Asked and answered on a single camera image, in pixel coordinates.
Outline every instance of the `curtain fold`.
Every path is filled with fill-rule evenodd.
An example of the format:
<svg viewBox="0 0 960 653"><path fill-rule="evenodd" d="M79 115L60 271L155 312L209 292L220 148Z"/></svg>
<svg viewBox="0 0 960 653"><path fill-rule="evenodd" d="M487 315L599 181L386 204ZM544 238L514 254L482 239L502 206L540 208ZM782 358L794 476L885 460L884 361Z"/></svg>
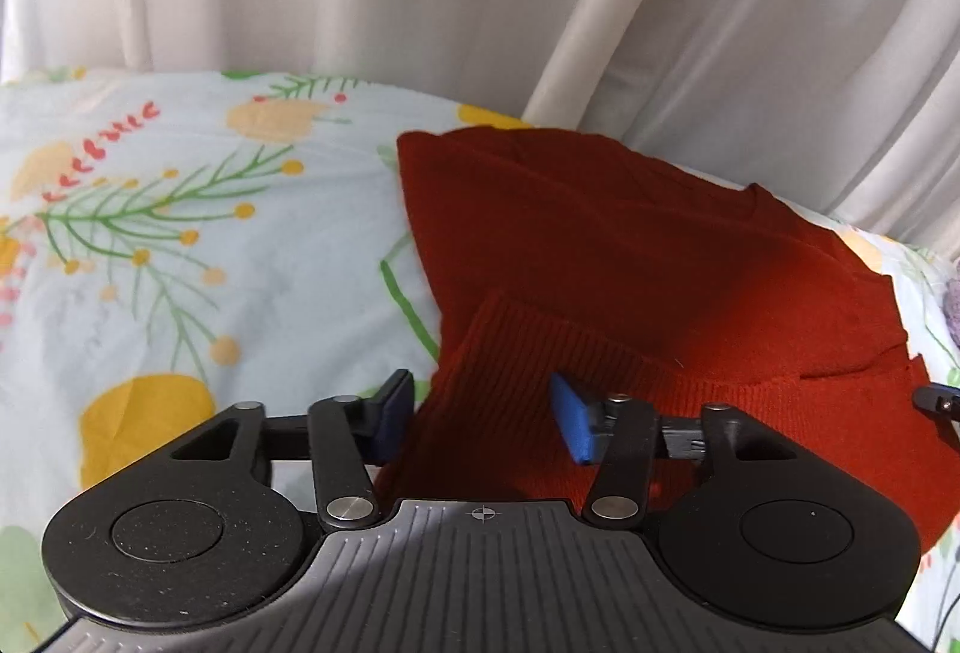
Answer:
<svg viewBox="0 0 960 653"><path fill-rule="evenodd" d="M960 255L960 0L0 0L37 67L314 70L457 98Z"/></svg>

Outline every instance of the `folded red clothing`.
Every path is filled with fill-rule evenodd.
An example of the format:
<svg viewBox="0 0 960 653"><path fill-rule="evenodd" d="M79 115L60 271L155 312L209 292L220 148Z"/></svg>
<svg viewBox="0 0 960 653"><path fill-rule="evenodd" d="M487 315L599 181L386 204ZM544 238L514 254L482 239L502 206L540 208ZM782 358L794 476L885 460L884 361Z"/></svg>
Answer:
<svg viewBox="0 0 960 653"><path fill-rule="evenodd" d="M468 129L398 148L442 341L387 498L579 506L594 470L549 411L562 370L664 414L741 407L896 501L925 546L960 508L942 481L960 455L910 404L926 375L891 281L832 231L605 137Z"/></svg>

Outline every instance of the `red knit garment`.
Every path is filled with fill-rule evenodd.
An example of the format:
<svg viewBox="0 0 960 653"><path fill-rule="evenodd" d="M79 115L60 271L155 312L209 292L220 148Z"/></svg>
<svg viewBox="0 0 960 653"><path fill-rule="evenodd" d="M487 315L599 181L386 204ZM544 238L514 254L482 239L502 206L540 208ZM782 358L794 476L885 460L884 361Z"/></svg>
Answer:
<svg viewBox="0 0 960 653"><path fill-rule="evenodd" d="M733 404L901 505L925 548L960 509L960 455L910 402L928 378L891 281L832 231L606 137L414 132L398 151L442 322L431 394L378 477L387 500L579 508L595 469L553 422L562 371L668 415Z"/></svg>

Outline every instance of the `gray ribbed plate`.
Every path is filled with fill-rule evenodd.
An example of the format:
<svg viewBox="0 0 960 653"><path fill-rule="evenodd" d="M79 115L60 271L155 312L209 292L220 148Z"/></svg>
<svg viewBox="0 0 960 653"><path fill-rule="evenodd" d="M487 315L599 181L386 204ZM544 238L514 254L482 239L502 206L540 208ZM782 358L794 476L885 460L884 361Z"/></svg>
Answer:
<svg viewBox="0 0 960 653"><path fill-rule="evenodd" d="M714 615L661 574L640 538L590 528L560 501L405 501L390 522L329 536L289 591L235 621L160 635L109 629L84 618L48 650L896 653L924 648L891 621L791 636Z"/></svg>

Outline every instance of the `patterned bed sheet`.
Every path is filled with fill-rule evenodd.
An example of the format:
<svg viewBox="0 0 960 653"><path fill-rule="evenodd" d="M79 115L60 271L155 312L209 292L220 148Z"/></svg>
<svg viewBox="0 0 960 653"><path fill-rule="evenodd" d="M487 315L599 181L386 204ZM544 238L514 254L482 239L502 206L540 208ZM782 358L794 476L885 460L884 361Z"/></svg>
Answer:
<svg viewBox="0 0 960 653"><path fill-rule="evenodd" d="M304 412L398 367L426 395L439 315L395 139L475 124L523 125L319 75L59 68L0 89L0 650L64 621L40 536L83 488L232 402ZM893 278L911 353L960 384L947 262L796 209ZM312 503L302 468L275 487ZM922 640L957 544L952 527L923 557L901 611Z"/></svg>

